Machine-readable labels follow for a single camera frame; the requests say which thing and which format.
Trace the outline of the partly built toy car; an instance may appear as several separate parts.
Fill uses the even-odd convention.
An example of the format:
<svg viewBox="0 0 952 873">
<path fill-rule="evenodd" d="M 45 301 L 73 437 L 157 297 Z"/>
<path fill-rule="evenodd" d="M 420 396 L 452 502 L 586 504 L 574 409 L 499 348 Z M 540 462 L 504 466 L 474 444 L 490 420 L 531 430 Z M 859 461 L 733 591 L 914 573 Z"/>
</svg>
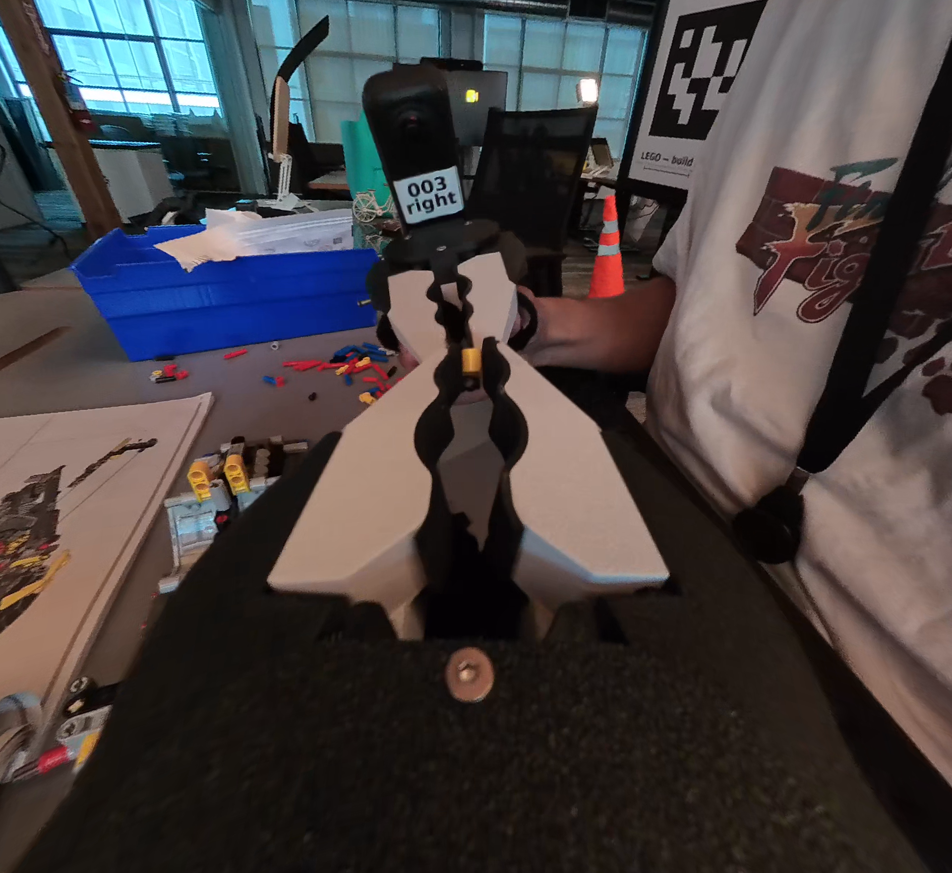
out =
<svg viewBox="0 0 952 873">
<path fill-rule="evenodd" d="M 307 439 L 272 436 L 248 441 L 233 437 L 187 469 L 188 489 L 166 498 L 172 568 L 153 590 L 141 635 L 151 629 L 169 597 L 208 547 L 281 476 L 298 469 L 310 450 Z M 2 500 L 2 626 L 13 622 L 53 579 L 66 552 L 54 560 L 64 515 L 65 489 L 60 471 L 30 477 L 22 489 Z M 53 717 L 54 738 L 46 750 L 32 753 L 43 738 L 41 702 L 27 692 L 2 698 L 2 784 L 29 780 L 70 764 L 78 772 L 98 742 L 121 682 L 102 685 L 85 672 L 75 677 Z"/>
</svg>

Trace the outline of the jointed desk lamp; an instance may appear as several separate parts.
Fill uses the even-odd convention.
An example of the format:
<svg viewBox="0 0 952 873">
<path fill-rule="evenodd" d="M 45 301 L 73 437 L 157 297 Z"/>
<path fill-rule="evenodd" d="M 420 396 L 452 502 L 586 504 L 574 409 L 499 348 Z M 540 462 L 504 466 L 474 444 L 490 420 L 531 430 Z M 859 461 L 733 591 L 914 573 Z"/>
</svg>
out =
<svg viewBox="0 0 952 873">
<path fill-rule="evenodd" d="M 271 143 L 268 158 L 277 165 L 278 178 L 275 197 L 263 202 L 263 206 L 279 212 L 292 212 L 300 203 L 292 193 L 293 157 L 289 149 L 290 133 L 290 80 L 304 60 L 320 46 L 329 33 L 329 17 L 326 15 L 292 47 L 277 70 L 272 86 L 270 119 Z"/>
</svg>

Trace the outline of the open instruction booklet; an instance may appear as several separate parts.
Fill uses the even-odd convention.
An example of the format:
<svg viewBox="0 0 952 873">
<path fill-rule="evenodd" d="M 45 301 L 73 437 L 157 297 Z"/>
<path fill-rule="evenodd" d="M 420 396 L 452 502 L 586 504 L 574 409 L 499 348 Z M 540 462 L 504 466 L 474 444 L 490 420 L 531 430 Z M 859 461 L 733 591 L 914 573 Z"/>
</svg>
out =
<svg viewBox="0 0 952 873">
<path fill-rule="evenodd" d="M 46 713 L 89 645 L 213 405 L 2 419 L 1 690 Z"/>
</svg>

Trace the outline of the person's right forearm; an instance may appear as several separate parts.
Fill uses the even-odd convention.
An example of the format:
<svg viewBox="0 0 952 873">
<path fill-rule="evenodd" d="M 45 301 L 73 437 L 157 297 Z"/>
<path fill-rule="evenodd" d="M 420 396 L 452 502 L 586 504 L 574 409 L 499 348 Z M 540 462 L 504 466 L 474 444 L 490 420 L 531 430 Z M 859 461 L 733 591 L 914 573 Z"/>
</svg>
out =
<svg viewBox="0 0 952 873">
<path fill-rule="evenodd" d="M 673 312 L 676 287 L 656 276 L 611 298 L 569 300 L 568 367 L 635 374 L 649 371 Z"/>
</svg>

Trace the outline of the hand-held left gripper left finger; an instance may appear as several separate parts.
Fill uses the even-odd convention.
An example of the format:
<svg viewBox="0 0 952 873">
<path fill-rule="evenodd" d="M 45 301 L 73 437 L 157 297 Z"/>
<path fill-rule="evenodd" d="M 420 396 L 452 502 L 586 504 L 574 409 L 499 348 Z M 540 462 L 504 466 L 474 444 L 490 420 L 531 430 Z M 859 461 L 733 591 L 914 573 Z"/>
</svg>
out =
<svg viewBox="0 0 952 873">
<path fill-rule="evenodd" d="M 380 605 L 402 638 L 422 637 L 413 602 L 426 586 L 415 542 L 434 472 L 453 440 L 433 354 L 342 431 L 268 576 L 283 593 Z"/>
</svg>

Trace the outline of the pile of red blue pins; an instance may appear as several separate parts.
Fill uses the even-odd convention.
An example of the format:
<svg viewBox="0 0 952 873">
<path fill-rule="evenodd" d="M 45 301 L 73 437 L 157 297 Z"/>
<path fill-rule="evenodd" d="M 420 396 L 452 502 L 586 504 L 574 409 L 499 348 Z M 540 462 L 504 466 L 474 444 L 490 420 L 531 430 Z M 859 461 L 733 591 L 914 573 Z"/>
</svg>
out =
<svg viewBox="0 0 952 873">
<path fill-rule="evenodd" d="M 253 353 L 253 348 L 246 345 L 223 352 L 220 359 L 224 363 L 233 364 Z M 365 384 L 365 391 L 359 400 L 361 403 L 370 404 L 395 386 L 398 377 L 397 357 L 397 350 L 381 344 L 363 342 L 345 345 L 333 351 L 327 359 L 283 360 L 281 372 L 265 374 L 261 380 L 272 388 L 283 388 L 289 382 L 289 374 L 333 374 L 347 387 L 355 387 L 358 383 Z M 174 357 L 158 357 L 155 360 L 157 367 L 149 372 L 149 381 L 155 385 L 190 377 L 190 371 Z"/>
</svg>

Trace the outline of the black white marker sign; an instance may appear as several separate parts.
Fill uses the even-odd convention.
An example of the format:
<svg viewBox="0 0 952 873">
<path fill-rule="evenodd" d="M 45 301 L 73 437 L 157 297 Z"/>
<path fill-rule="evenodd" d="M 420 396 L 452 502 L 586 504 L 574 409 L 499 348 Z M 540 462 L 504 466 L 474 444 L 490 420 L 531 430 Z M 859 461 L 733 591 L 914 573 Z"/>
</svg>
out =
<svg viewBox="0 0 952 873">
<path fill-rule="evenodd" d="M 629 138 L 630 179 L 689 188 L 768 0 L 667 0 Z"/>
</svg>

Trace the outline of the computer monitor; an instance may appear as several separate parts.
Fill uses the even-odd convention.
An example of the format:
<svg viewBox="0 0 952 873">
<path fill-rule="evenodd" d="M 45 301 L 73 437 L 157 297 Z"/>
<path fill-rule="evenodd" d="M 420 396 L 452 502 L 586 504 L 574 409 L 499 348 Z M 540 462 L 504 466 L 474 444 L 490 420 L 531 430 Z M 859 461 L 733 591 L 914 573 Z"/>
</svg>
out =
<svg viewBox="0 0 952 873">
<path fill-rule="evenodd" d="M 446 82 L 458 145 L 482 145 L 490 109 L 506 109 L 507 72 L 484 68 L 479 60 L 422 57 Z"/>
</svg>

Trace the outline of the torn white printed paper bags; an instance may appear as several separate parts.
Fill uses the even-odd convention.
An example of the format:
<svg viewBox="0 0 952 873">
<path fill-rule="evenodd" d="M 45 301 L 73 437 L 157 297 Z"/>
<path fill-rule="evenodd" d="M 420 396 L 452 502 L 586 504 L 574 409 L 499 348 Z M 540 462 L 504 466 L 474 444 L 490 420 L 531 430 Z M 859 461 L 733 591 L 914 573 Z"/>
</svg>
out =
<svg viewBox="0 0 952 873">
<path fill-rule="evenodd" d="M 204 229 L 155 246 L 187 272 L 207 262 L 355 247 L 352 216 L 344 210 L 268 218 L 251 212 L 210 210 Z"/>
</svg>

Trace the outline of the blue plastic bin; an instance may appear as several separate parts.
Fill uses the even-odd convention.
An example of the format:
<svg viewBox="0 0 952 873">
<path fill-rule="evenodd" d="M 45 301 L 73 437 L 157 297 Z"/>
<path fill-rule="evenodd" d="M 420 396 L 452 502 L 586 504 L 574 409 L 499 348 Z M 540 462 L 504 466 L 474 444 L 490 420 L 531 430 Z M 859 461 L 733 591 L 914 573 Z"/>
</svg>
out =
<svg viewBox="0 0 952 873">
<path fill-rule="evenodd" d="M 368 328 L 371 249 L 212 261 L 185 271 L 157 243 L 204 231 L 116 228 L 71 265 L 131 362 Z"/>
</svg>

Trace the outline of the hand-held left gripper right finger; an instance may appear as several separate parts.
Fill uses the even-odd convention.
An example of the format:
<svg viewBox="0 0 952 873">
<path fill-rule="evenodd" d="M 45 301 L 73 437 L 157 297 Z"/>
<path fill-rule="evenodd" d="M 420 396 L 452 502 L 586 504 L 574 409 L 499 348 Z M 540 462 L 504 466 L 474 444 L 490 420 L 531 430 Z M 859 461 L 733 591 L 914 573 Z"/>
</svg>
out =
<svg viewBox="0 0 952 873">
<path fill-rule="evenodd" d="M 666 585 L 669 569 L 595 421 L 506 343 L 482 345 L 482 385 L 503 459 L 486 540 L 498 570 L 551 617 Z"/>
</svg>

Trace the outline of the wooden pillar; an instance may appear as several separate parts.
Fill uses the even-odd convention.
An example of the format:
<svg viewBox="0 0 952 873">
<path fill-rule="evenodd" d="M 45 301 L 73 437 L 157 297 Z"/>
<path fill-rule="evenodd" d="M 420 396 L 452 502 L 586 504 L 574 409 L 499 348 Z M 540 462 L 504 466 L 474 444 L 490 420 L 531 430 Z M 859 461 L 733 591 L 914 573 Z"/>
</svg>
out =
<svg viewBox="0 0 952 873">
<path fill-rule="evenodd" d="M 34 0 L 1 0 L 2 25 L 49 130 L 66 180 L 93 241 L 122 224 L 80 114 L 70 105 L 65 70 Z"/>
</svg>

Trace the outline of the teal box with bicycle print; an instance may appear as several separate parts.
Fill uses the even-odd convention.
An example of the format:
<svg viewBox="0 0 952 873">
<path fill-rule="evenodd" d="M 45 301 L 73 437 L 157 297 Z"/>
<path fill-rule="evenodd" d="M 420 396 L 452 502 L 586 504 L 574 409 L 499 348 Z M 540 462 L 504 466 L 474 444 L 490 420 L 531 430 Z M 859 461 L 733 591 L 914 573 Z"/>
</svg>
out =
<svg viewBox="0 0 952 873">
<path fill-rule="evenodd" d="M 363 113 L 341 122 L 345 174 L 351 193 L 355 248 L 383 252 L 400 234 L 395 201 Z"/>
</svg>

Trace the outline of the orange traffic cone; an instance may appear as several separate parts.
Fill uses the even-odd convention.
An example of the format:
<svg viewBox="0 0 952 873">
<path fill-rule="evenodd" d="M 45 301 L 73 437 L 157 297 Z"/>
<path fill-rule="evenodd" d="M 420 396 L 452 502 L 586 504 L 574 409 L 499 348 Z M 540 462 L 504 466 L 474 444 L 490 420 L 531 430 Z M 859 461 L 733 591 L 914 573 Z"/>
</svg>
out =
<svg viewBox="0 0 952 873">
<path fill-rule="evenodd" d="M 625 293 L 621 233 L 614 194 L 603 200 L 602 228 L 589 283 L 589 299 L 608 299 Z"/>
</svg>

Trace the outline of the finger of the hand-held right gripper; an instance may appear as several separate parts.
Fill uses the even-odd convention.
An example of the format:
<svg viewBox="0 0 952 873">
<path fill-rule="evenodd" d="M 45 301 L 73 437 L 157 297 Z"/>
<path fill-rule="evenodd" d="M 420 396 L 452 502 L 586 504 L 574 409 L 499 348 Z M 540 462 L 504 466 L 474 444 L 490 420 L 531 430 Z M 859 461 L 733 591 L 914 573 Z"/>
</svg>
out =
<svg viewBox="0 0 952 873">
<path fill-rule="evenodd" d="M 518 299 L 503 257 L 475 256 L 459 265 L 458 274 L 470 282 L 466 302 L 472 345 L 481 350 L 486 338 L 507 343 L 518 316 Z"/>
<path fill-rule="evenodd" d="M 434 285 L 433 272 L 422 269 L 403 271 L 387 280 L 387 317 L 400 354 L 421 369 L 435 369 L 446 358 L 446 330 L 437 321 L 438 302 L 429 297 Z"/>
</svg>

